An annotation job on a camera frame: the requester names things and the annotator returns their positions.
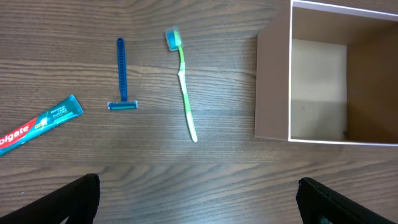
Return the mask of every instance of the teal toothpaste tube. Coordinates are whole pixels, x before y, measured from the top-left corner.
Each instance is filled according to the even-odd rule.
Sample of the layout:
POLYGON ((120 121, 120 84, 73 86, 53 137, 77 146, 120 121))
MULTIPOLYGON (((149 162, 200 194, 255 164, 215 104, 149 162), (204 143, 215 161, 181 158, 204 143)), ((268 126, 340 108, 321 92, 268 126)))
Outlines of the teal toothpaste tube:
POLYGON ((70 95, 57 106, 0 138, 0 156, 58 125, 83 114, 75 96, 70 95))

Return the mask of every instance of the red label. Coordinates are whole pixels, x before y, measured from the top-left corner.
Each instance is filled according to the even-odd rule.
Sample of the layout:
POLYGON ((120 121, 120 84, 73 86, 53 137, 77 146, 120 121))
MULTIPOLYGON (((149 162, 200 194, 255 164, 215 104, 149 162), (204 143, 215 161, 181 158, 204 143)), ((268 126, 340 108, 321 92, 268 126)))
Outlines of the red label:
POLYGON ((35 125, 37 117, 0 138, 0 149, 11 146, 23 138, 35 125))

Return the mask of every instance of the blue razor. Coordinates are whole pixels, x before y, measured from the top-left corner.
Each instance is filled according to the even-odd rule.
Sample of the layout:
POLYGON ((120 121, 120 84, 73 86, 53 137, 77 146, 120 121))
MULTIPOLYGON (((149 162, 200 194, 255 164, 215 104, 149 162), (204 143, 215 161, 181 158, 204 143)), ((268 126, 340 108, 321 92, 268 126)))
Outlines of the blue razor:
POLYGON ((109 110, 128 110, 137 109, 138 101, 127 100, 127 73, 126 73, 126 53, 124 49, 124 40, 119 38, 116 42, 118 49, 118 70, 119 70, 119 89, 121 102, 108 102, 109 110))

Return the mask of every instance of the black object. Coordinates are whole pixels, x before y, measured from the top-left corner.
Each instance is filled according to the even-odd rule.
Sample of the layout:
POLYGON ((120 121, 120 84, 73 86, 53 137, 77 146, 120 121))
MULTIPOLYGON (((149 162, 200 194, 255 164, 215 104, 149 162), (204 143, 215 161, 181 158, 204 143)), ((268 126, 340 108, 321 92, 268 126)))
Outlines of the black object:
POLYGON ((86 174, 72 183, 0 218, 0 223, 93 223, 100 203, 100 179, 86 174))
POLYGON ((394 223, 311 178, 299 182, 296 201, 304 224, 394 223))

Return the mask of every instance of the open box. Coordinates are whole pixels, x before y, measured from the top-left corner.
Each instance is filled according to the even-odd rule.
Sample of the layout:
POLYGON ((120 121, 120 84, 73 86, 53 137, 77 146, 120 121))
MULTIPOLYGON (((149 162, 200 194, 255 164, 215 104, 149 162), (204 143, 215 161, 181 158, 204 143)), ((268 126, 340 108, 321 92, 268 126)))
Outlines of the open box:
POLYGON ((398 146, 397 21, 291 1, 258 33, 254 135, 398 146))

